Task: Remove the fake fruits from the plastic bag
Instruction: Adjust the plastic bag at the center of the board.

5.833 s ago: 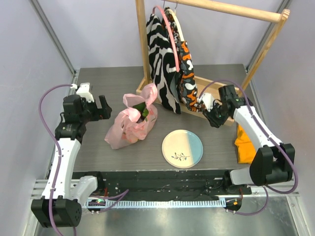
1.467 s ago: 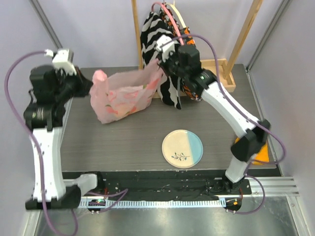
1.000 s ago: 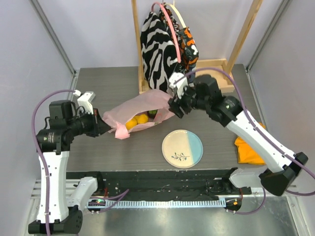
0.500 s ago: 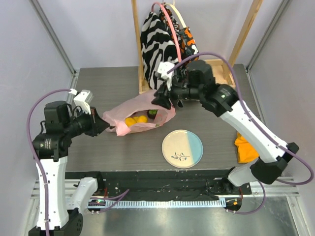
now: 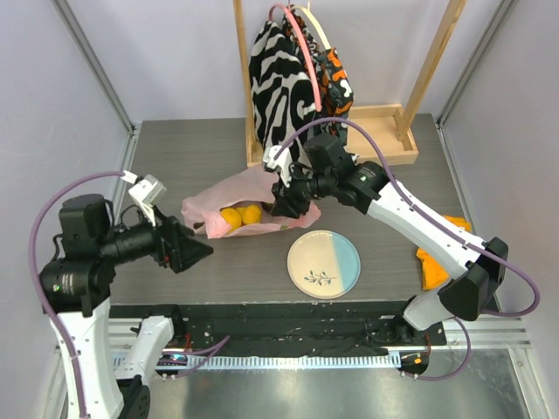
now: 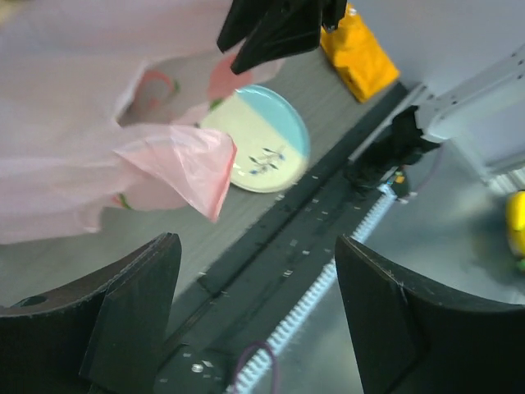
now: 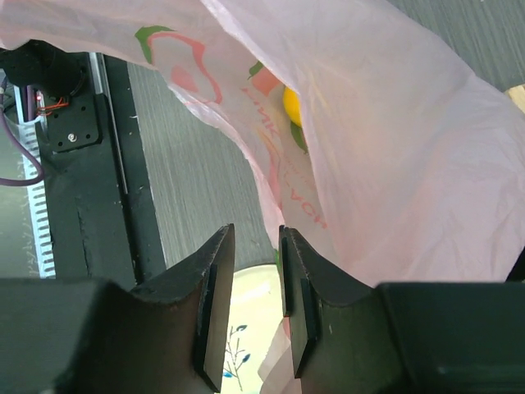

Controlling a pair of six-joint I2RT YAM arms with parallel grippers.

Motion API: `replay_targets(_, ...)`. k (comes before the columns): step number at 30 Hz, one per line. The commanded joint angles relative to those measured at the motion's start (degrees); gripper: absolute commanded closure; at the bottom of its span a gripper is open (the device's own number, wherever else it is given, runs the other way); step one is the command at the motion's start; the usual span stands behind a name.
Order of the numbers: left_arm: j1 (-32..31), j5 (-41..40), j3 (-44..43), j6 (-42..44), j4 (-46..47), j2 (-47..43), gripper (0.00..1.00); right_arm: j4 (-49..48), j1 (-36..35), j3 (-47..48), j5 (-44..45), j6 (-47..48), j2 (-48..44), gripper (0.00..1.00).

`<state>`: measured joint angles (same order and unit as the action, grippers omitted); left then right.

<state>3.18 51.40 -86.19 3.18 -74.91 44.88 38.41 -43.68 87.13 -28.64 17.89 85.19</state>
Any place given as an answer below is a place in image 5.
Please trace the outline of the pink plastic bag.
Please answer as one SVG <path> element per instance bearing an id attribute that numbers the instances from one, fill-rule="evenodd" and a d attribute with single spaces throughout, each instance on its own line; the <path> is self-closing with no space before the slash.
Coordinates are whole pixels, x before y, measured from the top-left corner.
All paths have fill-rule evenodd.
<path id="1" fill-rule="evenodd" d="M 182 215 L 185 224 L 195 233 L 209 239 L 255 236 L 294 228 L 308 228 L 321 216 L 315 204 L 306 215 L 297 219 L 272 216 L 268 206 L 273 203 L 272 185 L 278 176 L 252 167 L 216 183 L 196 196 L 183 200 Z M 261 223 L 243 225 L 229 231 L 229 225 L 220 216 L 223 208 L 245 207 L 257 204 L 262 209 Z"/>

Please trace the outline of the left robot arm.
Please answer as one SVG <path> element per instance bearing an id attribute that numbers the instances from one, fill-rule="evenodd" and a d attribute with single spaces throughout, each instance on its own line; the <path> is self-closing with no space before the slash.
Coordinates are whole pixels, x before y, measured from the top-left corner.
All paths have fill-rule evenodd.
<path id="1" fill-rule="evenodd" d="M 213 252 L 173 216 L 155 212 L 132 227 L 111 219 L 112 204 L 100 194 L 76 196 L 59 211 L 62 232 L 54 242 L 62 249 L 38 278 L 57 320 L 61 339 L 68 415 L 71 418 L 145 418 L 149 381 L 165 347 L 179 347 L 186 324 L 176 305 L 152 306 L 134 328 L 135 343 L 116 367 L 110 349 L 108 321 L 111 284 L 116 267 L 152 257 L 175 273 L 188 270 Z"/>

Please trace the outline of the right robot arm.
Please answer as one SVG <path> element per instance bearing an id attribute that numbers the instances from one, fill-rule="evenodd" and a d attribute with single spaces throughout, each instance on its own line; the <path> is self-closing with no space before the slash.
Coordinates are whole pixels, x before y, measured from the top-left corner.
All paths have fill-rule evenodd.
<path id="1" fill-rule="evenodd" d="M 391 182 L 381 165 L 357 162 L 330 134 L 309 140 L 304 152 L 308 165 L 294 162 L 290 151 L 279 145 L 264 153 L 265 170 L 279 174 L 272 187 L 274 215 L 297 218 L 314 199 L 333 196 L 407 237 L 448 274 L 445 283 L 412 298 L 404 308 L 394 324 L 399 341 L 412 345 L 440 321 L 452 317 L 475 321 L 480 316 L 504 279 L 500 264 L 508 256 L 504 241 L 497 237 L 486 241 L 451 223 L 401 182 Z"/>

